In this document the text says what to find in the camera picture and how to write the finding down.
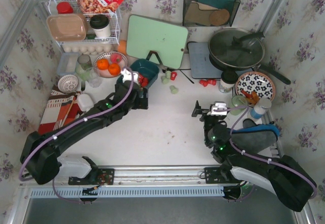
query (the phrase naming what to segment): decorative plate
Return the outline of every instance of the decorative plate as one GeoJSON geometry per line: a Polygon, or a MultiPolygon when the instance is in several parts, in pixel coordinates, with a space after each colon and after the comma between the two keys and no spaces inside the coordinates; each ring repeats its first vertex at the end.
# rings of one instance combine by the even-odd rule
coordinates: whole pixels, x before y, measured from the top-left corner
{"type": "Polygon", "coordinates": [[[250,94],[255,91],[259,98],[268,98],[270,101],[275,96],[274,83],[268,76],[259,72],[248,72],[240,76],[236,83],[236,94],[245,97],[242,89],[250,94]]]}
{"type": "MultiPolygon", "coordinates": [[[[100,59],[107,59],[108,63],[112,64],[112,62],[111,62],[111,54],[113,54],[113,53],[118,53],[118,54],[120,54],[122,56],[122,60],[118,63],[121,70],[122,70],[122,68],[127,67],[127,58],[126,58],[126,56],[123,55],[120,52],[117,52],[117,51],[110,51],[110,52],[101,54],[99,57],[96,58],[95,62],[93,63],[93,67],[97,68],[97,61],[100,60],[100,59]]],[[[119,76],[119,75],[114,76],[114,75],[110,74],[109,72],[101,73],[101,71],[100,71],[100,75],[103,78],[114,78],[114,77],[119,76]]]]}

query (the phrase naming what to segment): spice jar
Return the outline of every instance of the spice jar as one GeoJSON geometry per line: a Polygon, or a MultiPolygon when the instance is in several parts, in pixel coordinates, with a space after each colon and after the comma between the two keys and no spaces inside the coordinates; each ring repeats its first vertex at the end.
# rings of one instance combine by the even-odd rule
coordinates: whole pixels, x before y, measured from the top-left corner
{"type": "Polygon", "coordinates": [[[226,70],[221,74],[221,80],[219,83],[219,91],[221,93],[229,93],[232,91],[235,83],[238,80],[238,74],[235,71],[226,70]]]}
{"type": "Polygon", "coordinates": [[[248,114],[248,118],[257,121],[260,119],[272,106],[272,102],[267,98],[260,98],[257,104],[248,114]]]}

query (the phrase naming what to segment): wooden board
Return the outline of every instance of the wooden board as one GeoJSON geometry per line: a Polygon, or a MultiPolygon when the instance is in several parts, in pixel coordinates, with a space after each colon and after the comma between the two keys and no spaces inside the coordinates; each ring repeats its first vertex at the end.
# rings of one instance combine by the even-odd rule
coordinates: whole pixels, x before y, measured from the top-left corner
{"type": "MultiPolygon", "coordinates": [[[[149,51],[158,53],[164,66],[178,69],[187,40],[186,27],[131,15],[128,23],[126,53],[136,58],[146,58],[149,51]]],[[[150,61],[159,64],[155,55],[150,61]]]]}

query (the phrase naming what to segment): clear cup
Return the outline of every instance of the clear cup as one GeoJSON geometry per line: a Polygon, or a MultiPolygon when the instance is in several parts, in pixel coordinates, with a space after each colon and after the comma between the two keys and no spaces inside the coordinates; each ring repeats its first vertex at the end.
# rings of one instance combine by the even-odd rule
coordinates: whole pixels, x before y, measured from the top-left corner
{"type": "Polygon", "coordinates": [[[97,68],[88,68],[83,76],[89,85],[93,88],[99,87],[102,83],[100,71],[97,68]]]}
{"type": "Polygon", "coordinates": [[[85,71],[89,68],[92,68],[91,59],[89,55],[80,55],[78,57],[78,63],[85,71]]]}
{"type": "MultiPolygon", "coordinates": [[[[242,95],[235,95],[234,97],[232,97],[232,102],[230,103],[230,108],[234,108],[237,106],[247,106],[248,102],[245,99],[245,97],[243,97],[242,95]]],[[[232,110],[230,111],[230,114],[237,116],[240,113],[242,113],[245,109],[237,109],[237,110],[232,110]]]]}

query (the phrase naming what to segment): orange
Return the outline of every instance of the orange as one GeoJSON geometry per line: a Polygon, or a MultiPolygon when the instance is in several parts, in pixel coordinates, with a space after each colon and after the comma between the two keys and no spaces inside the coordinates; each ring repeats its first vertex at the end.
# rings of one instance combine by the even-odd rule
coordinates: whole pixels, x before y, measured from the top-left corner
{"type": "Polygon", "coordinates": [[[100,59],[97,61],[97,67],[99,70],[107,70],[109,67],[109,63],[107,59],[100,59]]]}
{"type": "Polygon", "coordinates": [[[120,74],[121,72],[121,68],[118,64],[113,63],[108,67],[108,71],[110,72],[110,74],[112,74],[113,76],[117,76],[120,74]]]}

